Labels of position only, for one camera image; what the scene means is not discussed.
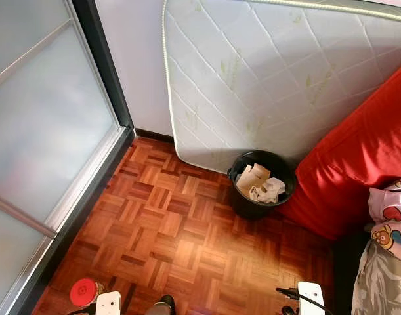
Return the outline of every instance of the red sofa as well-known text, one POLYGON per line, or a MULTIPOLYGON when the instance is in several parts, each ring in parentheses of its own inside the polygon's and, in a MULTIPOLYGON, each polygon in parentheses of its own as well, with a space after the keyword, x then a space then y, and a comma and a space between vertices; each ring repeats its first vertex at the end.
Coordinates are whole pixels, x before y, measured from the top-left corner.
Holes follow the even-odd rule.
POLYGON ((297 189, 278 209, 336 240, 362 229, 369 187, 401 177, 401 68, 302 160, 297 189))

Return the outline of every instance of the patterned bedding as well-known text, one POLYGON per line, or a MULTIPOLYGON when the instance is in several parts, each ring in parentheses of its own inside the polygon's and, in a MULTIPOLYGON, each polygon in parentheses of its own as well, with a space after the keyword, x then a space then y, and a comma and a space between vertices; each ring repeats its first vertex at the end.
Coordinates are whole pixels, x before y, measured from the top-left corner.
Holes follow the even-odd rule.
POLYGON ((360 259, 352 314, 401 315, 401 180, 369 192, 376 225, 360 259))
POLYGON ((370 240, 360 259, 352 315, 401 315, 401 260, 370 240))

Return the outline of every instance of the trash bin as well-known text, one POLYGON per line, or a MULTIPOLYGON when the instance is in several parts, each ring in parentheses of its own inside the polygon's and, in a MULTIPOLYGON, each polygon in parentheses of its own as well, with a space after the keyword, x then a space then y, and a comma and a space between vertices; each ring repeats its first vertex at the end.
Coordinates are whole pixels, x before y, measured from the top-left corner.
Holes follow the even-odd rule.
POLYGON ((230 199, 232 208, 240 217, 248 220, 257 220, 265 217, 271 210, 286 202, 293 194, 297 185, 297 177, 291 167, 277 154, 267 151, 250 151, 235 160, 228 170, 228 178, 232 181, 230 199), (285 183, 285 192, 280 194, 277 203, 260 203, 245 197, 237 188, 235 180, 238 174, 242 174, 245 167, 254 163, 266 167, 270 171, 270 177, 276 177, 285 183))

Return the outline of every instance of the sliding door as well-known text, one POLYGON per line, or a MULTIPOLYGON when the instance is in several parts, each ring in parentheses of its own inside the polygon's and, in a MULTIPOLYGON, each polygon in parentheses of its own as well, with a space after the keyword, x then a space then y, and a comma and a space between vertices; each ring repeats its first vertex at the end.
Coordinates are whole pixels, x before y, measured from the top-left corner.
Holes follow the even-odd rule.
POLYGON ((0 0, 0 314, 123 132, 69 2, 0 0))

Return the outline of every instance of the red bottle cap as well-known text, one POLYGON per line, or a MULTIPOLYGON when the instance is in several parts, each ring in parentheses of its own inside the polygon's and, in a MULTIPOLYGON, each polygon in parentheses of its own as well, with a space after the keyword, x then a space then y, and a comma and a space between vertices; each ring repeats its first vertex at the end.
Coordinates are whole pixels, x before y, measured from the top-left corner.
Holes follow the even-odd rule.
POLYGON ((98 289, 92 279, 80 279, 70 289, 70 300, 76 306, 86 306, 96 297, 98 289))

